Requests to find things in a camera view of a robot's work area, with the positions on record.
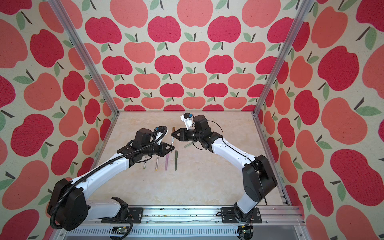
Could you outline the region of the pink pen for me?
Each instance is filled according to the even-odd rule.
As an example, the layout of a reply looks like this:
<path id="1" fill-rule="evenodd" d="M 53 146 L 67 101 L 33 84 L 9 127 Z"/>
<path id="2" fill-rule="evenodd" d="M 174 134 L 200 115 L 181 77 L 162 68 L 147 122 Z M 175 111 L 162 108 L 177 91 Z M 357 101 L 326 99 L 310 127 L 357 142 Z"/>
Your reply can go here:
<path id="1" fill-rule="evenodd" d="M 168 170 L 169 158 L 170 158 L 170 154 L 167 154 L 167 155 L 166 155 L 166 161 L 165 161 L 165 171 Z"/>

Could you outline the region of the dark green pen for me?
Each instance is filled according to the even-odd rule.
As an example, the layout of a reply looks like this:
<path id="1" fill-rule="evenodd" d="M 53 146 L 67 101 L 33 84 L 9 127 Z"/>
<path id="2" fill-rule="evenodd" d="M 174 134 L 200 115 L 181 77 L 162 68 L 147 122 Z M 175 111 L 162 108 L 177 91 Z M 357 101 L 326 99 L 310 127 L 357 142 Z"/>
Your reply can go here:
<path id="1" fill-rule="evenodd" d="M 178 151 L 175 151 L 175 171 L 178 169 Z"/>

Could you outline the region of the yellow-tipped white pen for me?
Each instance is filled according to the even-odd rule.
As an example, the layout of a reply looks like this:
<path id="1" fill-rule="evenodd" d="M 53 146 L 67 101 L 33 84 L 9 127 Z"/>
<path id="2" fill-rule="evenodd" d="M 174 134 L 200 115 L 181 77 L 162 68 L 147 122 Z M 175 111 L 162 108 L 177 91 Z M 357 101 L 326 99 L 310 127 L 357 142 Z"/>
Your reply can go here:
<path id="1" fill-rule="evenodd" d="M 160 157 L 157 157 L 157 159 L 156 159 L 155 171 L 157 171 L 157 170 L 158 170 L 158 167 L 159 167 L 159 158 L 160 158 Z"/>

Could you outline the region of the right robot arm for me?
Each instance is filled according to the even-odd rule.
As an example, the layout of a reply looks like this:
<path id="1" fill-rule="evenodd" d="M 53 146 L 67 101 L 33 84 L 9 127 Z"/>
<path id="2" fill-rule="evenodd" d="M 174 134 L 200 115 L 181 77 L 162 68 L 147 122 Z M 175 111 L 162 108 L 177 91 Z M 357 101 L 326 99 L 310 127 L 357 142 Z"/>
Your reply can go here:
<path id="1" fill-rule="evenodd" d="M 242 171 L 245 193 L 234 204 L 234 215 L 239 222 L 252 216 L 257 206 L 267 194 L 278 185 L 269 160 L 264 155 L 254 156 L 230 144 L 224 134 L 214 132 L 203 115 L 190 113 L 181 115 L 185 128 L 180 128 L 172 136 L 180 142 L 200 143 L 202 151 L 209 151 L 223 157 Z"/>

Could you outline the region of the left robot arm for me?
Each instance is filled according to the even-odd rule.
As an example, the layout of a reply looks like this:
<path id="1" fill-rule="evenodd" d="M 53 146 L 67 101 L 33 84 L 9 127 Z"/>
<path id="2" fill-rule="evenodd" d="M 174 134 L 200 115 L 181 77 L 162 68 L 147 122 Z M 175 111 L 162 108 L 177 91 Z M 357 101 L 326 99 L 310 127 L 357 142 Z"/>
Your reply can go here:
<path id="1" fill-rule="evenodd" d="M 153 131 L 139 129 L 135 139 L 120 148 L 109 160 L 70 181 L 62 179 L 55 184 L 47 213 L 54 230 L 74 230 L 84 221 L 105 219 L 107 223 L 132 223 L 128 205 L 113 197 L 108 203 L 91 203 L 88 199 L 102 185 L 117 174 L 143 162 L 144 156 L 164 157 L 174 146 L 162 141 L 167 127 Z"/>

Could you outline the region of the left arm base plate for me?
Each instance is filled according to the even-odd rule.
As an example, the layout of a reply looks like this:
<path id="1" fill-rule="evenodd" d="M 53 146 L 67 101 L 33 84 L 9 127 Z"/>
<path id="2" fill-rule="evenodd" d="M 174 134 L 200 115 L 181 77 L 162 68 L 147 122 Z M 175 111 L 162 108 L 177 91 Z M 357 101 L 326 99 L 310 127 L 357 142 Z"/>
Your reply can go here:
<path id="1" fill-rule="evenodd" d="M 143 208 L 122 208 L 112 218 L 102 218 L 103 224 L 140 224 L 143 217 Z"/>

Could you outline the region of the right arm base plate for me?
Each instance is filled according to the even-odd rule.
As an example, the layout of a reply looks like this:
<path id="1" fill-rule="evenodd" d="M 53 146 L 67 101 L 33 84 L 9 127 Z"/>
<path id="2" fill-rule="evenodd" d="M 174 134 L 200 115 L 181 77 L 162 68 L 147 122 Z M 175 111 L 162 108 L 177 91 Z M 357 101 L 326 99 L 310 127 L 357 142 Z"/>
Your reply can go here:
<path id="1" fill-rule="evenodd" d="M 223 224 L 261 224 L 263 222 L 260 210 L 253 208 L 248 213 L 243 213 L 238 208 L 221 208 L 216 214 L 221 217 Z"/>

